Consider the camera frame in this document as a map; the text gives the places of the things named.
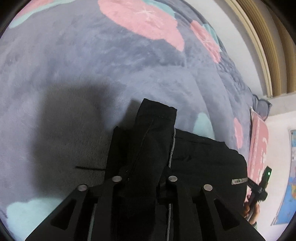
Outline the person's right hand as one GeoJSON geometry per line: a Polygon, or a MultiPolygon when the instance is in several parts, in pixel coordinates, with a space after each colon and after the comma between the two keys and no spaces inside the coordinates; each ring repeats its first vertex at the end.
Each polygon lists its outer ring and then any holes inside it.
{"type": "Polygon", "coordinates": [[[250,205],[248,202],[244,203],[244,211],[242,213],[242,216],[246,219],[249,217],[248,222],[255,228],[257,229],[257,219],[260,214],[260,206],[258,203],[255,204],[253,207],[253,210],[251,211],[250,205]]]}

